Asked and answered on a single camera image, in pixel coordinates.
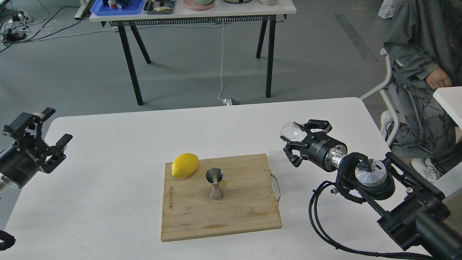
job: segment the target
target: lemon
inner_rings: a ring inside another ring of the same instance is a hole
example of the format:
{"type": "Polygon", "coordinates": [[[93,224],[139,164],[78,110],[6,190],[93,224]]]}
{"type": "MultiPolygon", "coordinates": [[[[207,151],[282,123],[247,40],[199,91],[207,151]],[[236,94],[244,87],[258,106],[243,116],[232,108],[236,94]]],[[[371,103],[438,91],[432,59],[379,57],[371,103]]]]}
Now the lemon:
{"type": "Polygon", "coordinates": [[[190,176],[199,165],[199,159],[194,154],[182,154],[172,163],[172,176],[185,178],[190,176]]]}

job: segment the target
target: person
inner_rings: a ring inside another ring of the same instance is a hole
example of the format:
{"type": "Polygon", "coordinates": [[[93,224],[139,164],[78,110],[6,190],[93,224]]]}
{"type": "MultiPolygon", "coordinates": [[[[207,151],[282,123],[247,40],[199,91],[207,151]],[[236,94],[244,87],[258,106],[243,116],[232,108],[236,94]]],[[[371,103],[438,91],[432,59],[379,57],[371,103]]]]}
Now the person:
{"type": "MultiPolygon", "coordinates": [[[[405,122],[390,148],[413,158],[412,166],[433,182],[462,160],[456,124],[433,97],[440,87],[462,86],[462,1],[401,0],[392,21],[384,48],[405,122]]],[[[393,128],[389,111],[381,123],[386,137],[393,128]]]]}

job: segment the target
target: black table leg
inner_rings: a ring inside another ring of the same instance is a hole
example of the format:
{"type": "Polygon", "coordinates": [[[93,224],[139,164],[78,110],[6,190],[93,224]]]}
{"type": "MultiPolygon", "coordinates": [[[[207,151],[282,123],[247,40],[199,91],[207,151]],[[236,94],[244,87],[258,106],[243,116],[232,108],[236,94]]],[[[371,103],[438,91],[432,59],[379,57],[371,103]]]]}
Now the black table leg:
{"type": "Polygon", "coordinates": [[[143,54],[146,63],[151,64],[151,59],[149,58],[146,47],[144,46],[143,40],[141,39],[140,33],[138,32],[138,28],[136,28],[136,25],[130,25],[130,28],[132,29],[133,35],[135,36],[136,42],[140,47],[141,53],[143,54]]]}
{"type": "Polygon", "coordinates": [[[261,55],[261,48],[263,46],[263,39],[265,38],[265,31],[266,31],[266,24],[268,23],[267,20],[261,21],[261,29],[260,29],[260,38],[258,38],[258,47],[257,47],[257,59],[260,58],[261,55]]]}
{"type": "Polygon", "coordinates": [[[276,20],[269,21],[268,68],[266,71],[266,97],[271,97],[271,80],[273,78],[274,35],[276,20]]]}
{"type": "Polygon", "coordinates": [[[120,40],[122,41],[123,52],[125,53],[125,59],[127,60],[128,71],[132,78],[133,90],[135,91],[136,102],[138,105],[143,104],[143,98],[141,97],[140,86],[138,85],[138,78],[136,77],[135,65],[133,64],[132,53],[130,52],[130,45],[128,45],[127,32],[125,32],[125,26],[117,26],[119,29],[120,40]]]}

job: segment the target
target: sneaker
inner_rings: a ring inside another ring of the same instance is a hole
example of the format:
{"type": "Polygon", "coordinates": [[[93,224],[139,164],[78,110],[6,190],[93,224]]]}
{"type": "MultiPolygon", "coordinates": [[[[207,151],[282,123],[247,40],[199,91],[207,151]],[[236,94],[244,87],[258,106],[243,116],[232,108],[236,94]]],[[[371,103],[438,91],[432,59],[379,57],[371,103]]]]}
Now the sneaker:
{"type": "Polygon", "coordinates": [[[383,139],[386,141],[388,139],[388,127],[393,122],[393,117],[391,116],[390,110],[385,110],[380,116],[380,134],[382,134],[383,139]]]}
{"type": "Polygon", "coordinates": [[[424,176],[431,183],[443,176],[443,174],[433,166],[430,158],[413,158],[411,164],[420,175],[424,176]]]}

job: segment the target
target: table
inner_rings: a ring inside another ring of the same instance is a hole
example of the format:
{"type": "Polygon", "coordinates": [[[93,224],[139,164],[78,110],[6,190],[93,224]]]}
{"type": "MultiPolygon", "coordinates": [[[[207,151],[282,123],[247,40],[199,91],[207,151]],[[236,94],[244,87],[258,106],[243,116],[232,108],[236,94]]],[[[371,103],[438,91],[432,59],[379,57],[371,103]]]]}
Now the table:
{"type": "Polygon", "coordinates": [[[79,0],[80,2],[80,8],[77,10],[77,12],[75,13],[75,16],[74,16],[74,19],[76,20],[81,20],[82,19],[82,15],[84,15],[85,13],[85,10],[87,9],[89,3],[90,3],[90,0],[79,0]]]}
{"type": "MultiPolygon", "coordinates": [[[[2,258],[370,259],[335,250],[309,224],[312,190],[323,180],[335,180],[335,173],[308,161],[295,168],[279,138],[285,122],[309,119],[328,120],[329,135],[347,144],[349,152],[383,159],[389,151],[358,98],[57,118],[45,141],[72,134],[67,158],[24,187],[5,229],[17,242],[2,258]],[[200,159],[267,154],[282,194],[282,228],[161,242],[165,163],[186,152],[200,159]]],[[[404,197],[404,188],[397,186],[395,195],[380,204],[391,210],[404,197]]],[[[319,215],[326,231],[344,245],[400,252],[367,204],[326,192],[319,215]]],[[[412,251],[425,252],[421,247],[412,251]]]]}
{"type": "Polygon", "coordinates": [[[271,81],[273,77],[273,57],[274,57],[274,36],[276,30],[276,15],[296,13],[296,8],[292,0],[279,0],[278,4],[265,6],[258,0],[253,0],[244,4],[232,4],[222,0],[216,0],[215,6],[204,11],[193,11],[188,9],[182,0],[177,0],[175,10],[169,15],[149,15],[142,11],[136,15],[112,15],[97,16],[94,13],[90,16],[92,22],[109,21],[111,26],[117,26],[120,34],[123,51],[127,60],[128,70],[133,84],[133,89],[138,105],[143,105],[138,78],[127,40],[125,26],[130,26],[134,37],[138,43],[146,63],[150,64],[151,59],[146,51],[144,43],[138,32],[137,25],[173,25],[173,24],[197,24],[197,23],[219,23],[219,22],[244,22],[244,21],[262,21],[260,37],[257,45],[256,58],[260,58],[265,37],[267,22],[269,21],[268,36],[268,62],[267,62],[267,79],[266,79],[266,97],[271,97],[271,81]]]}
{"type": "MultiPolygon", "coordinates": [[[[433,94],[438,103],[462,127],[462,87],[441,87],[433,94]]],[[[462,163],[452,168],[438,179],[434,185],[445,195],[448,201],[462,193],[462,163]]]]}

